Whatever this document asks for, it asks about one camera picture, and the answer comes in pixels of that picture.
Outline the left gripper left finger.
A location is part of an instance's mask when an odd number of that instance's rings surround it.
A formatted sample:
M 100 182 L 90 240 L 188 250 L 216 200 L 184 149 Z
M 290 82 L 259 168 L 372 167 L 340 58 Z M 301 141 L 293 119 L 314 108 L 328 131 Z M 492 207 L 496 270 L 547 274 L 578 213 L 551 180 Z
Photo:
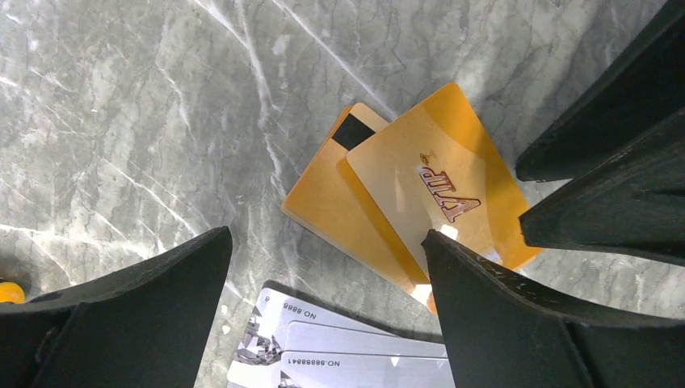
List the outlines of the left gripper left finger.
M 191 387 L 232 255 L 226 226 L 86 283 L 1 306 L 4 387 Z

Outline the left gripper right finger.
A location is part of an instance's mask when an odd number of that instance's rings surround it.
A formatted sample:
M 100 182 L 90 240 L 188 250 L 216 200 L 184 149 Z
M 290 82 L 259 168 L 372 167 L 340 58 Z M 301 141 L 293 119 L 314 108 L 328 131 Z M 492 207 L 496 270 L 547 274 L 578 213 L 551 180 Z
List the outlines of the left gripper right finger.
M 422 247 L 457 386 L 683 386 L 683 321 L 559 292 L 436 230 Z

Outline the grey credit card stack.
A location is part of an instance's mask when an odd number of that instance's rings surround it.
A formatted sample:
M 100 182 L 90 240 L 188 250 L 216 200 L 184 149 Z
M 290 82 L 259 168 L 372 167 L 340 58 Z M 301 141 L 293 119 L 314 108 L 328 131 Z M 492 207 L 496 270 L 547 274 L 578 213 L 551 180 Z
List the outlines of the grey credit card stack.
M 453 387 L 446 348 L 407 339 L 263 287 L 227 374 L 230 387 Z

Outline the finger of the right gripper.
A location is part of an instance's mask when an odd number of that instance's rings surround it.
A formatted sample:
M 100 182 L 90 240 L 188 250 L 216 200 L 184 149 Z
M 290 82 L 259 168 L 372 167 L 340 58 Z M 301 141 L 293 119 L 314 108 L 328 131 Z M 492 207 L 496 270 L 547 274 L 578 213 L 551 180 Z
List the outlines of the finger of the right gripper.
M 520 218 L 525 243 L 684 265 L 684 111 Z
M 600 77 L 519 156 L 522 181 L 587 173 L 684 106 L 684 3 L 668 1 Z

